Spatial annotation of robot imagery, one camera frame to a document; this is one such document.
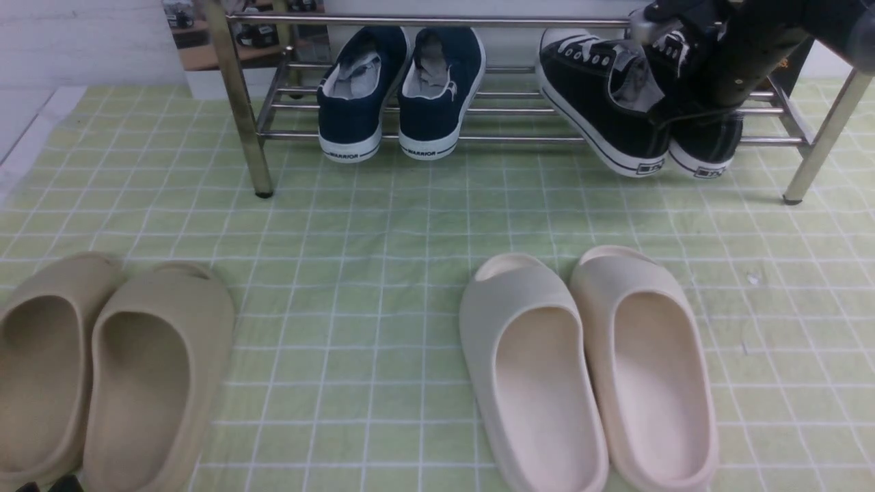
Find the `green checkered mat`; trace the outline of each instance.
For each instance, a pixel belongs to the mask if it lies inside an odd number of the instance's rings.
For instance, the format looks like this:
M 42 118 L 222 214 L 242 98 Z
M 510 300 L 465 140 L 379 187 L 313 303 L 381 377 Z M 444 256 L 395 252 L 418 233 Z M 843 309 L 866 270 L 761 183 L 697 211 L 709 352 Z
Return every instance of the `green checkered mat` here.
M 838 89 L 805 83 L 795 99 L 819 124 Z M 568 131 L 555 117 L 466 126 Z M 773 118 L 746 126 L 780 134 Z M 696 310 L 719 420 L 712 492 L 875 490 L 875 97 L 798 207 L 779 200 L 800 162 L 789 149 L 743 148 L 695 182 L 619 178 L 585 145 L 460 145 L 432 164 L 393 144 L 361 165 L 313 144 L 265 152 L 271 200 L 253 195 L 226 102 L 90 88 L 0 211 L 3 294 L 80 250 L 130 273 L 198 260 L 227 282 L 234 352 L 188 490 L 507 490 L 459 347 L 463 287 L 497 253 L 567 276 L 606 243 L 661 261 Z M 628 487 L 612 475 L 608 490 Z

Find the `sneaker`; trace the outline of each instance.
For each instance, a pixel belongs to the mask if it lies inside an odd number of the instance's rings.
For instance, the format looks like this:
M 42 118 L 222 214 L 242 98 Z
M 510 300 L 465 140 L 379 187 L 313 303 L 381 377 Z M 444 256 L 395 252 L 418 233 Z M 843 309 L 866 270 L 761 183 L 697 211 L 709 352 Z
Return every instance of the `sneaker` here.
M 590 143 L 612 170 L 639 178 L 662 169 L 668 128 L 648 121 L 662 94 L 649 80 L 647 61 L 582 29 L 548 29 L 541 36 L 535 74 L 547 102 Z
M 666 34 L 644 53 L 656 83 L 660 87 L 675 84 L 688 71 L 697 56 L 697 46 L 687 40 L 683 29 Z M 678 120 L 671 124 L 668 153 L 681 172 L 693 178 L 713 179 L 721 176 L 741 141 L 742 115 L 733 111 L 721 116 Z
M 340 50 L 319 84 L 319 144 L 334 162 L 361 162 L 382 141 L 382 115 L 410 61 L 401 27 L 364 27 Z
M 470 27 L 423 29 L 398 91 L 398 142 L 405 154 L 434 160 L 456 148 L 462 119 L 487 70 L 483 41 Z

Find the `beige slide sandal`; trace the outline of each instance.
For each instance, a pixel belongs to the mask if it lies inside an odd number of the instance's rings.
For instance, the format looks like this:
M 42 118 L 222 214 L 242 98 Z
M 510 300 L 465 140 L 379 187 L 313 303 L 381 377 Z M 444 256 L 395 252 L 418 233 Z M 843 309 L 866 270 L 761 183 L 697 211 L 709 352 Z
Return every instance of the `beige slide sandal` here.
M 113 257 L 66 257 L 25 280 L 0 312 L 0 490 L 79 466 L 91 395 L 91 332 L 123 281 Z
M 584 332 L 559 276 L 517 253 L 465 289 L 459 331 L 495 462 L 516 492 L 598 492 L 608 457 Z
M 587 251 L 570 289 L 613 465 L 641 492 L 704 491 L 717 469 L 717 426 L 683 289 L 620 246 Z
M 198 264 L 134 277 L 94 328 L 83 478 L 100 492 L 169 492 L 188 480 L 228 360 L 234 303 Z

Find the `rack leg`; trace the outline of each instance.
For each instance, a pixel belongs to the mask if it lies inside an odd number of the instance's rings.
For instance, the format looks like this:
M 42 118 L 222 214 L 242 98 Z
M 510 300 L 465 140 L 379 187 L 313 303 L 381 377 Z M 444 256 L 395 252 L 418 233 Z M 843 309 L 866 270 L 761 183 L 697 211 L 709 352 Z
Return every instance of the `rack leg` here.
M 836 144 L 838 137 L 842 134 L 844 125 L 851 119 L 851 115 L 857 104 L 863 98 L 866 89 L 869 87 L 869 82 L 872 81 L 870 75 L 862 74 L 856 70 L 851 71 L 848 80 L 844 82 L 842 90 L 839 91 L 836 101 L 832 108 L 829 109 L 829 114 L 826 115 L 826 120 L 814 139 L 810 147 L 808 155 L 802 160 L 799 169 L 787 186 L 787 191 L 784 192 L 784 203 L 787 205 L 799 205 L 805 197 L 805 193 L 814 182 L 817 173 L 821 166 L 826 161 Z
M 273 183 L 270 181 L 270 171 L 264 158 L 263 141 L 258 135 L 256 117 L 252 113 L 252 101 L 243 79 L 243 69 L 237 55 L 237 46 L 231 35 L 231 26 L 225 17 L 225 7 L 221 0 L 209 0 L 205 5 L 206 21 L 209 23 L 210 37 L 213 48 L 219 59 L 219 70 L 225 81 L 227 98 L 231 103 L 234 123 L 240 142 L 243 146 L 243 156 L 249 168 L 249 176 L 258 198 L 273 196 Z

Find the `black mechanical arm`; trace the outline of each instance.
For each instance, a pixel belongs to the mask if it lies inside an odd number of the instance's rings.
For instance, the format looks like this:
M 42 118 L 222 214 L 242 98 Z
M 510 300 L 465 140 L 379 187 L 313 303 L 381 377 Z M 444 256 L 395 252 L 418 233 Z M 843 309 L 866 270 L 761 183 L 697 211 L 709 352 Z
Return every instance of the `black mechanical arm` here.
M 728 0 L 656 0 L 632 15 L 630 32 L 651 43 L 678 22 L 703 56 L 692 60 L 678 92 L 654 107 L 655 123 L 737 108 L 808 36 L 875 74 L 875 0 L 745 0 L 737 7 Z

